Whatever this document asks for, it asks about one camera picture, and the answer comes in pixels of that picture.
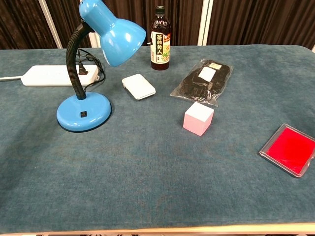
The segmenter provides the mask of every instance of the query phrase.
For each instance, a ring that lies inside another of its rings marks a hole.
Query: white power bank
[[[156,89],[140,74],[132,75],[122,80],[124,88],[137,99],[143,99],[155,94]]]

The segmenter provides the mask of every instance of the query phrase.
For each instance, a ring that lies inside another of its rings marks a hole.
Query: white wire
[[[11,76],[11,77],[0,77],[0,80],[19,80],[22,77],[20,76]]]

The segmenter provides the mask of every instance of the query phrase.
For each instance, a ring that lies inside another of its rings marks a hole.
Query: plastic bag
[[[214,75],[211,80],[200,78],[204,67],[209,67]],[[233,67],[213,60],[202,59],[172,91],[170,96],[218,106],[217,98],[223,93]]]

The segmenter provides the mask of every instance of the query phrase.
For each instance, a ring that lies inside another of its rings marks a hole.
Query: clear plastic case
[[[315,139],[283,124],[259,154],[295,177],[302,177],[315,157]]]

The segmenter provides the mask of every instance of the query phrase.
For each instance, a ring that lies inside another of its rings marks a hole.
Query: white pole
[[[89,38],[90,38],[92,48],[100,48],[99,42],[98,42],[99,36],[97,33],[89,33]]]
[[[45,15],[47,24],[49,26],[51,34],[53,35],[54,41],[57,45],[57,48],[63,48],[63,46],[61,45],[59,35],[57,33],[57,30],[56,30],[53,18],[51,17],[50,11],[48,9],[46,0],[38,0],[38,1],[39,1],[41,10],[43,11],[43,13]]]
[[[213,0],[203,0],[198,36],[198,46],[207,45]]]

